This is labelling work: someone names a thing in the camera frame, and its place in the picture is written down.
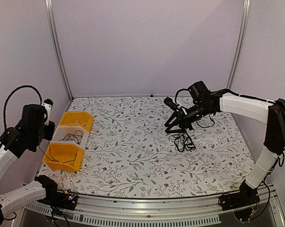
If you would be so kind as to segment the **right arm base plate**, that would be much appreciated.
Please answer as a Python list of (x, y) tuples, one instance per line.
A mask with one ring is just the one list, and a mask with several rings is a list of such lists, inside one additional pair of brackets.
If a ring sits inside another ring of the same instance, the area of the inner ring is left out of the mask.
[(259, 202), (260, 198), (258, 193), (248, 194), (240, 191), (234, 193), (223, 193), (218, 198), (218, 205), (222, 207), (223, 211), (242, 208)]

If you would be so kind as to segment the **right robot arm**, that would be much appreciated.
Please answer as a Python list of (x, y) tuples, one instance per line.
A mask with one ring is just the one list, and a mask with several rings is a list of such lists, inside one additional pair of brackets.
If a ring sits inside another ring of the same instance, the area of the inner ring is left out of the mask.
[(203, 81), (192, 84), (186, 91), (193, 101), (191, 107), (182, 106), (176, 97), (164, 100), (173, 111), (165, 123), (166, 133), (186, 133), (192, 130), (194, 122), (216, 113), (228, 113), (262, 124), (264, 141), (254, 167), (238, 192), (220, 197), (222, 205), (229, 204), (231, 207), (258, 202), (258, 187), (265, 183), (285, 152), (285, 100), (238, 94), (227, 88), (210, 91)]

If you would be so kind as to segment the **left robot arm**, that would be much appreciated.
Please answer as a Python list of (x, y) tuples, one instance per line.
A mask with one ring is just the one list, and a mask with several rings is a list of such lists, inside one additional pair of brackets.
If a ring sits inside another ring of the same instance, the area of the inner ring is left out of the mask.
[[(26, 150), (36, 152), (43, 140), (51, 141), (55, 123), (50, 121), (53, 106), (51, 99), (39, 100), (39, 104), (25, 105), (20, 121), (14, 127), (4, 122), (4, 132), (0, 136), (0, 180), (9, 167), (19, 159)], [(61, 194), (57, 184), (49, 177), (36, 177), (31, 183), (0, 195), (0, 225), (11, 221), (16, 210), (29, 203), (46, 200), (51, 205), (58, 205)]]

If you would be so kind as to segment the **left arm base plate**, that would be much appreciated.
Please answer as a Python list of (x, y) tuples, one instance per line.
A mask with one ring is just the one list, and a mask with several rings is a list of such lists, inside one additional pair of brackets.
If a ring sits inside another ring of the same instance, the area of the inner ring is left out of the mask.
[(78, 202), (78, 193), (69, 192), (69, 191), (64, 191), (64, 192), (57, 191), (56, 196), (53, 199), (44, 198), (38, 200), (38, 202), (59, 209), (75, 210)]

